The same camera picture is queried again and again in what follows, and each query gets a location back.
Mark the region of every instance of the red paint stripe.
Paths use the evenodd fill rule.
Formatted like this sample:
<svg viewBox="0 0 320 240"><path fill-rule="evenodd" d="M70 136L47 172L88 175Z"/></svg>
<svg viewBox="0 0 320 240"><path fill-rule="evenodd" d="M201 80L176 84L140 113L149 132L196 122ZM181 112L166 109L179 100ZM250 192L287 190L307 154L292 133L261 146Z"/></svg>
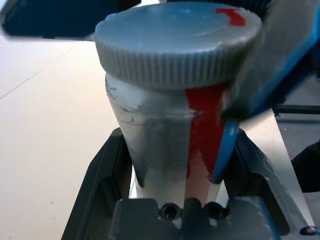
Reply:
<svg viewBox="0 0 320 240"><path fill-rule="evenodd" d="M216 14L226 14L230 18L229 25L244 27L246 25L246 20L243 16L237 13L236 8L217 8L215 10Z"/></svg>
<svg viewBox="0 0 320 240"><path fill-rule="evenodd" d="M189 107L198 114L191 121L184 199L197 198L202 205L207 202L225 129L219 118L224 89L219 84L185 91Z"/></svg>

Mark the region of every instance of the white table surface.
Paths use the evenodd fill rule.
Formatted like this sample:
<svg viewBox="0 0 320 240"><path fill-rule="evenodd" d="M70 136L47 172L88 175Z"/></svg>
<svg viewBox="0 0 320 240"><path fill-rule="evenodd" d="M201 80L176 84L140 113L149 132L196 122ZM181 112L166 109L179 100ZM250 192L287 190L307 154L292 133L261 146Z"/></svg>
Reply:
<svg viewBox="0 0 320 240"><path fill-rule="evenodd" d="M0 35L0 240L61 238L89 163L118 127L104 78L93 42ZM272 113L242 127L312 224Z"/></svg>

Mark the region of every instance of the bottle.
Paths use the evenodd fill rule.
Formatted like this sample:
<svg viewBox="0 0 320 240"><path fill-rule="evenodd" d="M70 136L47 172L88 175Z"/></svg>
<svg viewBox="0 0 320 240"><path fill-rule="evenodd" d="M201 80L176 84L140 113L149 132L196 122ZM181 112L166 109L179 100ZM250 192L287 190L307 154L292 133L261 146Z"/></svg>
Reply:
<svg viewBox="0 0 320 240"><path fill-rule="evenodd" d="M209 2L131 8L97 25L139 197L159 207L216 199L239 127L219 118L221 98L261 28L254 13Z"/></svg>

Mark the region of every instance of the black object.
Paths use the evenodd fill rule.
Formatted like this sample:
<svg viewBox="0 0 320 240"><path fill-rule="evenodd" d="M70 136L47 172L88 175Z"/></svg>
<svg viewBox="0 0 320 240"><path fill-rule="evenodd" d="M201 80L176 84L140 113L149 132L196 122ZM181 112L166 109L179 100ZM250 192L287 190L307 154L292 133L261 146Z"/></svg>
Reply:
<svg viewBox="0 0 320 240"><path fill-rule="evenodd" d="M278 114L320 114L320 106L316 105L288 105L275 104L272 107L273 113Z"/></svg>
<svg viewBox="0 0 320 240"><path fill-rule="evenodd" d="M320 236L320 230L316 226L307 226L301 229L300 234L305 236Z"/></svg>
<svg viewBox="0 0 320 240"><path fill-rule="evenodd" d="M118 128L92 160L62 239L319 239L300 234L307 222L269 159L241 129L224 177L227 208L213 202L202 208L195 198L187 199L183 209L173 203L158 206L154 199L128 199L131 171Z"/></svg>
<svg viewBox="0 0 320 240"><path fill-rule="evenodd" d="M129 197L132 162L120 128L90 163L63 240L108 239L116 202Z"/></svg>
<svg viewBox="0 0 320 240"><path fill-rule="evenodd" d="M8 0L0 19L11 36L45 39L84 38L107 15L127 10L141 0Z"/></svg>
<svg viewBox="0 0 320 240"><path fill-rule="evenodd" d="M320 141L305 148L291 163L302 192L320 192Z"/></svg>

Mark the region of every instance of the bolt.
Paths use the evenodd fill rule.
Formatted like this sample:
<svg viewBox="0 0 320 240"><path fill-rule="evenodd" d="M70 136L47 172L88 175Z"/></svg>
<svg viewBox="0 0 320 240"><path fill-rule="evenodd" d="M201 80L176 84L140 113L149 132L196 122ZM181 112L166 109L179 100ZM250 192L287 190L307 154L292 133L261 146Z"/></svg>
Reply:
<svg viewBox="0 0 320 240"><path fill-rule="evenodd" d="M174 203L166 203L162 206L160 215L164 219L174 220L181 216L181 209Z"/></svg>
<svg viewBox="0 0 320 240"><path fill-rule="evenodd" d="M300 230L300 234L304 236L320 236L320 230L316 226L306 226Z"/></svg>
<svg viewBox="0 0 320 240"><path fill-rule="evenodd" d="M209 216L209 218L222 220L224 219L229 211L227 208L223 208L219 203L209 202L204 206L205 213Z"/></svg>

